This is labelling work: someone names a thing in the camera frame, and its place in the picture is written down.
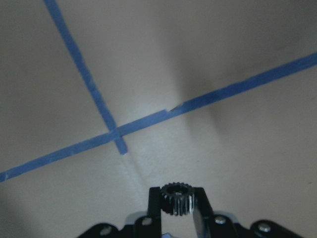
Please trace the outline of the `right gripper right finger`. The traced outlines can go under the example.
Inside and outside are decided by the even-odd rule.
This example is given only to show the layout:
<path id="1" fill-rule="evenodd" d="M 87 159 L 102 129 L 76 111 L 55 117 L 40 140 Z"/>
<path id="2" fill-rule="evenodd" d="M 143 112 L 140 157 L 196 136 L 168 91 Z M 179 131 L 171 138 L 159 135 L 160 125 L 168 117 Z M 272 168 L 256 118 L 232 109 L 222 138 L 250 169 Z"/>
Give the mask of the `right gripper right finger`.
<path id="1" fill-rule="evenodd" d="M 197 237 L 210 238 L 214 213 L 206 192 L 202 187 L 194 188 L 194 199 L 193 220 Z"/>

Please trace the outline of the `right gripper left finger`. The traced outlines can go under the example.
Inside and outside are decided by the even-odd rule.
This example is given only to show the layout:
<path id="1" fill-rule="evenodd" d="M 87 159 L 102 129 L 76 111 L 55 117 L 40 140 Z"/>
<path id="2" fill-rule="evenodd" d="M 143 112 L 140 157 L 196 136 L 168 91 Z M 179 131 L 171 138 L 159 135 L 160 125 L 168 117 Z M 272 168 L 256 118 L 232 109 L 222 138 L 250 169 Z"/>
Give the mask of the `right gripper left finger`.
<path id="1" fill-rule="evenodd" d="M 161 217 L 161 192 L 160 187 L 151 187 L 149 189 L 147 215 L 154 219 Z"/>

